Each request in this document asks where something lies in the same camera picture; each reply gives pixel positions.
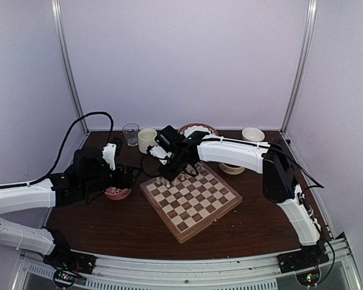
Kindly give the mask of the patterned ceramic plate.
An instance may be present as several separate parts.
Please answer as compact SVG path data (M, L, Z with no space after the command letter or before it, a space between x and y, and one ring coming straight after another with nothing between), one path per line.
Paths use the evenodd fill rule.
M184 135L186 137L190 136L190 134L195 131L208 132L211 135L218 135L218 132L212 126L203 123L186 124L178 130L180 135Z

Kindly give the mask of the cream cat-ear bowl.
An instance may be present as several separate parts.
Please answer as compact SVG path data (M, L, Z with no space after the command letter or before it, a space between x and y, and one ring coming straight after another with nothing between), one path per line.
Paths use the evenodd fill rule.
M218 166L221 171L228 175L240 175L245 171L244 167L234 166L231 164L219 163Z

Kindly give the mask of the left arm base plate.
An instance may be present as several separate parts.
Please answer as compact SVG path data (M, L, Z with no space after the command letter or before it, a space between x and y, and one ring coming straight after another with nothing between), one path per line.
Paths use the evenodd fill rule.
M92 274L96 263L96 256L68 249L54 249L51 254L44 255L43 259L53 268L75 274Z

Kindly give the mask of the right aluminium frame post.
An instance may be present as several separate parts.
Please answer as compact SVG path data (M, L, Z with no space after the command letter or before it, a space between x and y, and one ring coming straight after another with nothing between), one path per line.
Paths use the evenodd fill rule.
M295 78L293 81L289 102L287 105L286 113L284 115L284 120L281 126L280 132L283 135L287 134L289 129L290 121L292 119L296 101L299 97L299 92L301 90L301 85L303 82L303 78L305 76L305 70L307 65L307 60L309 58L310 49L312 46L312 40L315 30L316 24L316 16L317 16L317 8L318 1L317 0L309 0L307 7L307 14L304 25L304 32L301 42L301 49L299 54L299 60L296 68Z

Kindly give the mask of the white chess pieces pile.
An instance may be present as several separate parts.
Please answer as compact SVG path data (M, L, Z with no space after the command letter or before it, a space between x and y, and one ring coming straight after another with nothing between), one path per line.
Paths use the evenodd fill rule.
M121 194L123 192L122 189L119 189L119 188L115 188L115 187L111 187L108 189L108 193L110 194Z

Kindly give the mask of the aluminium frame post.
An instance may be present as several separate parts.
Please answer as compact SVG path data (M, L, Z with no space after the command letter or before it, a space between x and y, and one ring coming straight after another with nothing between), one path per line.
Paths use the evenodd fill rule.
M301 42L301 49L299 54L299 60L296 68L295 78L293 81L289 102L287 105L286 113L284 115L284 120L281 126L280 132L283 135L287 134L289 129L290 121L292 119L296 101L299 97L299 92L301 90L301 85L303 82L303 78L305 76L305 70L307 65L307 60L309 58L310 49L312 46L312 40L315 30L316 24L316 16L317 16L317 8L318 1L317 0L309 0L307 7L307 14L304 25L304 32Z
M51 8L53 14L53 20L56 27L57 38L60 46L60 53L62 56L63 66L65 77L68 84L68 89L70 92L70 97L73 102L74 111L77 115L77 118L82 117L84 115L82 105L79 100L79 96L77 93L77 88L74 80L73 69L70 62L70 56L68 52L67 41L65 37L64 31L64 22L62 17L62 9L61 2L59 0L51 0Z

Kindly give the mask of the cream ribbed mug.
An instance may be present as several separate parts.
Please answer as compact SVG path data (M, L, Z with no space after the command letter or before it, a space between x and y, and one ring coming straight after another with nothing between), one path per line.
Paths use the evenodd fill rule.
M139 151L143 154L147 154L147 149L149 146L155 146L155 138L157 136L157 131L152 128L146 128L140 130L138 133L139 139Z

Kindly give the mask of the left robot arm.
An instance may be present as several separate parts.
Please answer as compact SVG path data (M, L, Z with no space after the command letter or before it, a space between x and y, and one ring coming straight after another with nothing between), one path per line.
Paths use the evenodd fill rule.
M1 218L2 214L32 208L66 207L79 201L90 204L94 193L112 187L130 189L140 175L137 167L117 164L115 144L103 149L85 147L75 151L72 164L62 173L49 173L22 184L0 185L0 245L33 251L69 268L74 253L60 231L35 229Z

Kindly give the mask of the wooden chess board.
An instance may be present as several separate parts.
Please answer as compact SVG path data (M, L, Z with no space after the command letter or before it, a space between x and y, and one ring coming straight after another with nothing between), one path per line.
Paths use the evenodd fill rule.
M233 210L243 197L205 164L198 175L167 188L157 178L140 185L142 193L179 243L191 239Z

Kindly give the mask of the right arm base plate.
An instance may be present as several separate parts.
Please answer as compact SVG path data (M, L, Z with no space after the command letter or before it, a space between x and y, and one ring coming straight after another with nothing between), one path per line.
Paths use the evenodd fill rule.
M326 252L301 249L299 251L280 254L277 256L277 260L281 273L287 273L317 267L322 263L327 263L329 256Z

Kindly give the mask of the clear drinking glass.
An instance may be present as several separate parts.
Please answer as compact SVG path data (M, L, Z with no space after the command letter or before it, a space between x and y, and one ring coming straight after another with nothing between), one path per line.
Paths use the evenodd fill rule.
M126 143L130 147L138 145L139 125L137 123L128 123L122 128Z

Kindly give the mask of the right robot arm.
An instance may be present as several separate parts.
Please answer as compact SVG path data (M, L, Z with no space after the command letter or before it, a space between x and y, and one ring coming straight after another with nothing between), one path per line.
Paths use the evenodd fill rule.
M206 129L193 129L185 135L166 126L148 152L160 160L159 172L168 181L200 161L231 164L259 173L264 197L282 209L297 233L301 249L291 259L309 267L326 258L326 239L295 176L299 164L279 144L221 137Z

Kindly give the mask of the pink cat-ear bowl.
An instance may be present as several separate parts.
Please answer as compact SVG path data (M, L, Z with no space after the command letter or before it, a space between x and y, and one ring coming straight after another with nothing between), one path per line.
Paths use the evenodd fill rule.
M110 200L113 200L113 201L119 201L119 200L122 200L122 199L125 199L126 197L128 197L132 191L131 188L125 188L125 189L122 189L123 192L121 194L110 194L108 193L108 189L106 189L104 195L110 199Z

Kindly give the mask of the aluminium front rail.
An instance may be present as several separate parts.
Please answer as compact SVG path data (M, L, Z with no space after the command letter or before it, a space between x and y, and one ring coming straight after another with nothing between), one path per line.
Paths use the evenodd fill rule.
M322 282L315 288L300 284L306 271L283 273L278 262L281 253L208 260L151 260L96 257L92 274L68 289L363 289L358 269L345 238L326 246L330 261L319 265ZM59 289L53 282L54 269L32 253L21 254L21 264L10 289Z

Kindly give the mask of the left aluminium frame post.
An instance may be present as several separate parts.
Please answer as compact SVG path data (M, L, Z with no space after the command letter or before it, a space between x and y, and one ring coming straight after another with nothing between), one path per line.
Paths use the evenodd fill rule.
M56 27L57 38L60 46L60 53L62 56L63 66L65 77L68 84L68 89L70 92L70 97L73 102L74 111L77 115L77 118L82 117L84 115L82 105L79 100L79 96L77 93L77 88L74 80L73 69L70 62L70 56L68 52L67 41L65 37L64 31L64 22L62 17L62 9L61 2L59 0L51 0L51 8L53 14L53 20Z

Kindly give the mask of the small white floral bowl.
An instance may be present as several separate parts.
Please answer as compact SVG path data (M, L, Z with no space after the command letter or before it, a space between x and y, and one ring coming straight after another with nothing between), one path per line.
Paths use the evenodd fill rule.
M265 134L258 128L246 127L242 130L242 139L245 141L260 142L265 139Z

